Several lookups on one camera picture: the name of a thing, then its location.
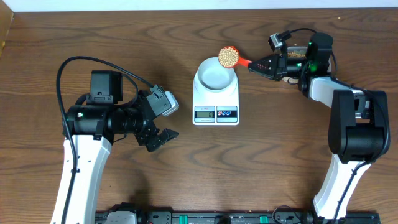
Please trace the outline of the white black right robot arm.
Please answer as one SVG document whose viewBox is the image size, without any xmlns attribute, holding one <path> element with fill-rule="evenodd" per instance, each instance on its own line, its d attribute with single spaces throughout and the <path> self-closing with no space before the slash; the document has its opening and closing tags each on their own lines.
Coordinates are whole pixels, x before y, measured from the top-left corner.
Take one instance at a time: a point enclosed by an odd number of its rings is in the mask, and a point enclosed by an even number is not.
<svg viewBox="0 0 398 224">
<path fill-rule="evenodd" d="M 269 37 L 273 54 L 248 64 L 248 69 L 270 80 L 296 79 L 310 100 L 331 109 L 328 145 L 331 164 L 313 199 L 317 217 L 338 223 L 346 217 L 348 202 L 362 175 L 388 150 L 391 142 L 387 95 L 349 85 L 334 75 L 336 57 L 332 36 L 314 31 L 302 58 L 289 56 L 285 31 Z"/>
</svg>

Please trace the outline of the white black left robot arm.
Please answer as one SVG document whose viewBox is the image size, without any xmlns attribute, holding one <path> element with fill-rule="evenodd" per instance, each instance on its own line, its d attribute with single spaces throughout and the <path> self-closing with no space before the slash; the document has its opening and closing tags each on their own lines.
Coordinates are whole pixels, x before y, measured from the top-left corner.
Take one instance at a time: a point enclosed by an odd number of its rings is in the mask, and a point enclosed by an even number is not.
<svg viewBox="0 0 398 224">
<path fill-rule="evenodd" d="M 101 177 L 115 135 L 133 134 L 149 152 L 178 136 L 154 124 L 156 117 L 178 109 L 173 94 L 155 85 L 149 91 L 139 90 L 123 104 L 124 77 L 111 70 L 92 71 L 90 92 L 63 117 L 63 172 L 52 223 L 94 223 Z"/>
</svg>

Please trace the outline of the red plastic measuring scoop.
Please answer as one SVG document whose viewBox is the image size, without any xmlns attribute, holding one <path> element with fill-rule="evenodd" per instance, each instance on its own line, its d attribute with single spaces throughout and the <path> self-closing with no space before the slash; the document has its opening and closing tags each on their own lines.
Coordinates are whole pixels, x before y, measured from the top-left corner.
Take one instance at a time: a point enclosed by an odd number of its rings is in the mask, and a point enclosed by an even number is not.
<svg viewBox="0 0 398 224">
<path fill-rule="evenodd" d="M 248 67 L 252 61 L 243 59 L 234 46 L 223 47 L 218 53 L 218 61 L 224 68 L 234 68 L 237 65 Z"/>
</svg>

